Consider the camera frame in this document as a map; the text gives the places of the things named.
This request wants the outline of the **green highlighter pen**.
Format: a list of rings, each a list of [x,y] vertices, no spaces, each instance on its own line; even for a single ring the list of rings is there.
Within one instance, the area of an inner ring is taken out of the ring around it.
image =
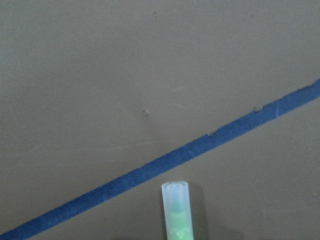
[[[166,237],[168,240],[193,240],[189,185],[169,181],[161,185]]]

